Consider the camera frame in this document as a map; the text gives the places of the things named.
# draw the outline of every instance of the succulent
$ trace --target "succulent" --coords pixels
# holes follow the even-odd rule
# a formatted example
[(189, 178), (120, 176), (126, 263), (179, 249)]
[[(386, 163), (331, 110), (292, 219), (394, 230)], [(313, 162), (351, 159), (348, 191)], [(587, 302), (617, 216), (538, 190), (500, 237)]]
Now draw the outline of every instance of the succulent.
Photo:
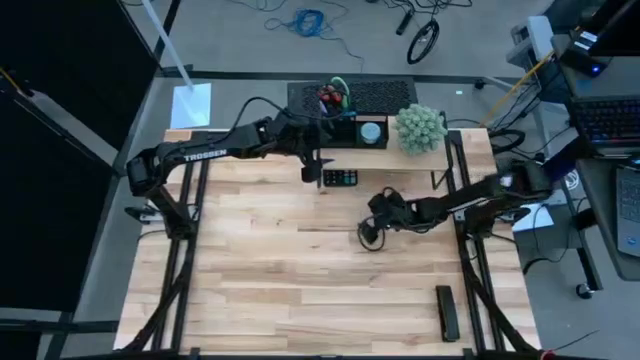
[(394, 125), (400, 148), (411, 156), (436, 150), (447, 134), (443, 121), (439, 111), (418, 104), (401, 109)]

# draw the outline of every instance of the white pole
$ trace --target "white pole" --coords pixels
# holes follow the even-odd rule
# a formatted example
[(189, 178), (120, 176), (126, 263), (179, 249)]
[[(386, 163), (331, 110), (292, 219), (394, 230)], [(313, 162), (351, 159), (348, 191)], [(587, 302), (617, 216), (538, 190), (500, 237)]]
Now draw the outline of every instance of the white pole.
[(178, 67), (178, 71), (180, 72), (180, 75), (182, 75), (182, 79), (189, 86), (189, 90), (193, 91), (193, 82), (189, 78), (189, 75), (187, 75), (187, 71), (184, 69), (184, 65), (182, 65), (182, 61), (180, 61), (180, 58), (178, 57), (176, 48), (173, 47), (173, 44), (171, 43), (171, 39), (169, 39), (169, 35), (167, 35), (167, 33), (164, 31), (164, 28), (160, 23), (160, 19), (158, 19), (158, 15), (153, 10), (153, 7), (151, 6), (151, 2), (149, 2), (149, 0), (142, 0), (142, 4), (144, 5), (144, 8), (147, 10), (149, 17), (153, 22), (153, 25), (158, 30), (158, 33), (160, 34), (162, 41), (164, 41), (164, 44), (167, 47), (167, 50), (169, 50), (169, 55), (171, 55), (171, 57), (173, 58), (173, 61), (176, 63), (176, 67)]

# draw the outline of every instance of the yellow cable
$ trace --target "yellow cable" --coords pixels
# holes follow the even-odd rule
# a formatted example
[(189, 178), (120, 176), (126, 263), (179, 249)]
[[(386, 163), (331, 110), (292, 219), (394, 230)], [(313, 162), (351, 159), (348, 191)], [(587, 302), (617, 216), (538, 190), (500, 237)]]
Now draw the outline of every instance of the yellow cable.
[(500, 108), (500, 106), (502, 106), (502, 104), (504, 104), (505, 101), (507, 101), (507, 99), (525, 82), (527, 81), (527, 79), (529, 79), (531, 77), (531, 75), (533, 75), (536, 71), (538, 71), (538, 69), (540, 69), (540, 67), (542, 65), (544, 65), (553, 55), (553, 50), (551, 50), (547, 56), (545, 56), (544, 58), (542, 58), (542, 60), (540, 60), (540, 62), (538, 62), (536, 64), (536, 66), (534, 66), (533, 68), (531, 68), (531, 70), (529, 70), (528, 73), (526, 73), (522, 79), (520, 79), (515, 85), (513, 85), (513, 87), (511, 88), (511, 90), (509, 90), (508, 93), (506, 93), (502, 99), (500, 99), (494, 106), (493, 108), (491, 108), (491, 111), (489, 111), (489, 113), (487, 114), (487, 116), (484, 117), (484, 119), (482, 119), (482, 121), (480, 122), (480, 126), (484, 127), (486, 126), (487, 122), (489, 120), (491, 120), (491, 117), (493, 116), (493, 114)]
[(13, 85), (13, 87), (16, 88), (18, 92), (20, 92), (20, 87), (18, 86), (18, 84), (16, 84), (16, 82), (13, 81), (11, 76), (9, 76), (9, 74), (6, 71), (4, 71), (2, 67), (0, 67), (0, 74), (2, 74), (2, 76), (4, 76), (11, 83), (11, 85)]

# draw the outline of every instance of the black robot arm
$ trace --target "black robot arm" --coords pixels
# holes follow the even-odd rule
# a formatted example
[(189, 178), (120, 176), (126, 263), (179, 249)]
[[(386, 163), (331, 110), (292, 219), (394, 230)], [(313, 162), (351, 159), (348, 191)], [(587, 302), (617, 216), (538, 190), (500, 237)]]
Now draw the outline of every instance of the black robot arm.
[(162, 214), (170, 238), (187, 238), (194, 233), (187, 206), (176, 202), (164, 184), (179, 165), (232, 156), (262, 158), (268, 154), (297, 156), (305, 182), (316, 181), (322, 160), (313, 156), (323, 135), (317, 119), (298, 118), (286, 109), (275, 119), (263, 118), (229, 132), (196, 132), (189, 141), (164, 142), (141, 151), (127, 163), (129, 185), (134, 196), (151, 200)]
[(533, 161), (518, 162), (500, 174), (466, 186), (440, 198), (404, 200), (392, 188), (385, 188), (368, 203), (372, 215), (358, 226), (363, 246), (369, 250), (386, 229), (426, 233), (447, 220), (449, 215), (464, 216), (466, 231), (490, 232), (497, 216), (521, 205), (551, 196), (552, 183), (544, 168)]

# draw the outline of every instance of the gray floor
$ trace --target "gray floor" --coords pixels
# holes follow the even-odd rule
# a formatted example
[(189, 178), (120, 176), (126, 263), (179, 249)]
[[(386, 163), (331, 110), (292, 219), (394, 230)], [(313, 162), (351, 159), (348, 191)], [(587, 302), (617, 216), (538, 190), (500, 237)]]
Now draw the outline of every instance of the gray floor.
[[(347, 5), (351, 12), (336, 23), (336, 31), (345, 38), (354, 53), (366, 57), (366, 73), (519, 77), (522, 70), (504, 61), (505, 54), (511, 48), (509, 30), (527, 15), (546, 8), (550, 1), (485, 0), (477, 1), (471, 9), (447, 9), (438, 16), (443, 32), (434, 53), (415, 67), (406, 65), (404, 60), (404, 52), (415, 32), (415, 25), (403, 37), (394, 34), (401, 18), (400, 10), (388, 10), (381, 4), (369, 5), (363, 0), (338, 2)], [(327, 13), (332, 11), (331, 5), (317, 4), (318, 1), (313, 0), (290, 1), (282, 10), (265, 14), (227, 1), (183, 0), (171, 37), (183, 61), (195, 64), (199, 70), (359, 72), (358, 62), (344, 55), (339, 44), (299, 39), (282, 29), (274, 32), (263, 29), (264, 19), (290, 16), (296, 7), (318, 7)], [(168, 5), (168, 0), (153, 2), (161, 18), (164, 18)], [(157, 35), (144, 10), (136, 7), (129, 8), (129, 11), (143, 37), (153, 47)], [(420, 21), (424, 22), (425, 18), (421, 17)], [(166, 55), (162, 62), (172, 65)], [(195, 79), (195, 82), (207, 81)], [(154, 146), (161, 140), (164, 130), (169, 126), (172, 91), (176, 85), (182, 85), (181, 81), (154, 81), (131, 154)], [(449, 119), (480, 120), (504, 94), (493, 86), (487, 86), (482, 91), (474, 90), (471, 85), (417, 84), (416, 87), (421, 104), (445, 110)], [(254, 95), (285, 104), (286, 82), (213, 81), (211, 126), (230, 126), (244, 100)], [(509, 103), (505, 104), (502, 112), (509, 106)], [(542, 104), (541, 109), (545, 125), (552, 134), (564, 129), (566, 114), (546, 104)], [(56, 113), (57, 110), (49, 109), (49, 112)], [(266, 105), (252, 104), (245, 113), (243, 123), (266, 115), (273, 116), (275, 113)], [(71, 130), (75, 129), (75, 134), (97, 146), (98, 153), (112, 156), (112, 149), (104, 148), (90, 136), (87, 138), (85, 129), (77, 122), (70, 121), (59, 112), (56, 117)], [(542, 145), (531, 116), (521, 120), (516, 128), (528, 135), (522, 148), (537, 149)], [(553, 148), (557, 150), (573, 136), (575, 133), (571, 131), (563, 134), (554, 141)], [(573, 194), (574, 198), (582, 196), (580, 189)], [(139, 203), (139, 199), (130, 195), (126, 181), (121, 182), (76, 320), (119, 318), (135, 256), (135, 239), (140, 231), (139, 224), (125, 216), (123, 208)], [(562, 226), (564, 224), (559, 222), (557, 232), (544, 236), (545, 253), (549, 256), (558, 256), (560, 250), (548, 248), (561, 247), (566, 241), (568, 231), (560, 229)], [(517, 236), (517, 240), (524, 244), (521, 247), (523, 262), (533, 256), (530, 246), (526, 245), (526, 238), (527, 234)], [(609, 359), (637, 358), (634, 346), (640, 334), (640, 310), (637, 306), (640, 284), (623, 282), (617, 277), (597, 229), (589, 230), (587, 239), (605, 287), (592, 300), (581, 300), (574, 294), (575, 285), (584, 281), (575, 251), (569, 251), (559, 264), (537, 264), (527, 276), (529, 296), (542, 344), (545, 348), (554, 348), (598, 329), (600, 331), (597, 334), (562, 353)], [(10, 316), (54, 320), (57, 314), (0, 309), (0, 317)], [(64, 355), (105, 353), (111, 349), (113, 339), (113, 334), (71, 336)], [(47, 341), (44, 339), (41, 350), (46, 347)]]

